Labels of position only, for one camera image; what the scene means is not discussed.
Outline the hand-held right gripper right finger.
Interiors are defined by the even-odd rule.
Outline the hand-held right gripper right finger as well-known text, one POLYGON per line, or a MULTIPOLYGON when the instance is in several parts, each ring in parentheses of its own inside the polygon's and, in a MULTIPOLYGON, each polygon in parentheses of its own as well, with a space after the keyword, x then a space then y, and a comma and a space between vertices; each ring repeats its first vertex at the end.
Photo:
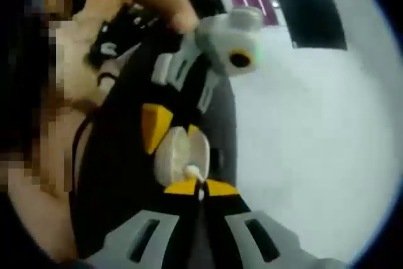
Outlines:
POLYGON ((205 182, 203 200, 215 268, 308 268, 315 258, 298 237, 261 210, 252 211, 237 189, 205 182))

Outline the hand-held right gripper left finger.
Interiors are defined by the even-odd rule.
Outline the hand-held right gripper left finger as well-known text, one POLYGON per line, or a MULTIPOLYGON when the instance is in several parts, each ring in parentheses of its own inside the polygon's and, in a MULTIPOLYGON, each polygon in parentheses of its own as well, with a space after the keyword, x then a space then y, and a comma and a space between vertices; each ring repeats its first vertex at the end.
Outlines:
POLYGON ((88 263, 93 268, 188 268, 201 188, 196 178, 169 186, 109 232, 88 263))

